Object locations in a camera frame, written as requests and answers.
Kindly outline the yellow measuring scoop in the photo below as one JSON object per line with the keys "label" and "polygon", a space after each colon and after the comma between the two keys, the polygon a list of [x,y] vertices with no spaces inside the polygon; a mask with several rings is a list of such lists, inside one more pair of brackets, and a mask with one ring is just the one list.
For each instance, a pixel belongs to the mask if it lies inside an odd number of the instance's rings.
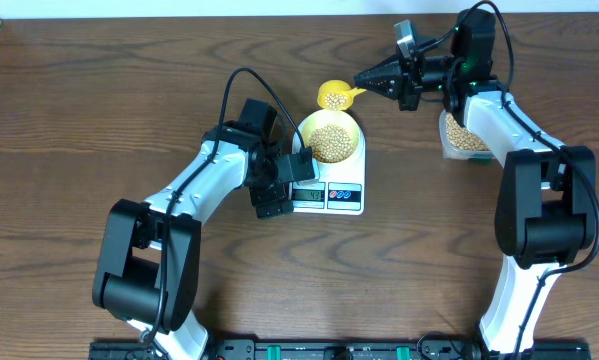
{"label": "yellow measuring scoop", "polygon": [[353,105],[357,95],[366,92],[366,89],[351,87],[342,80],[329,80],[318,89],[317,103],[323,109],[344,111]]}

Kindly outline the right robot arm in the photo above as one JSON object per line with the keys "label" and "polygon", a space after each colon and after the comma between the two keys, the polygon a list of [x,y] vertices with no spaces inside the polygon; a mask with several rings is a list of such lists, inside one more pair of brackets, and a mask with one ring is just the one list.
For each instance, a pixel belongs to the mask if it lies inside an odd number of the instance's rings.
{"label": "right robot arm", "polygon": [[494,218],[503,263],[492,301],[476,336],[456,359],[587,359],[576,341],[536,341],[533,331],[559,276],[583,269],[599,252],[596,161],[584,146],[568,146],[523,113],[511,81],[492,71],[495,36],[507,29],[489,1],[461,11],[439,42],[414,25],[395,25],[395,53],[358,73],[357,87],[414,111],[428,92],[440,94],[447,114],[476,135],[503,169]]}

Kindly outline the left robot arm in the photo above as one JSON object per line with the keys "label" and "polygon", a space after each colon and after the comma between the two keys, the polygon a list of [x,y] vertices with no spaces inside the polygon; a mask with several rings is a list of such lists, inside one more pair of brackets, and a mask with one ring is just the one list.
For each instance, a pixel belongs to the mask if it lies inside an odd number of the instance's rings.
{"label": "left robot arm", "polygon": [[200,359],[209,340],[192,306],[201,228],[233,190],[247,187],[260,218],[292,211],[272,149],[277,111],[249,99],[239,118],[203,137],[197,157],[142,202],[110,210],[93,282],[95,306],[131,324],[169,359]]}

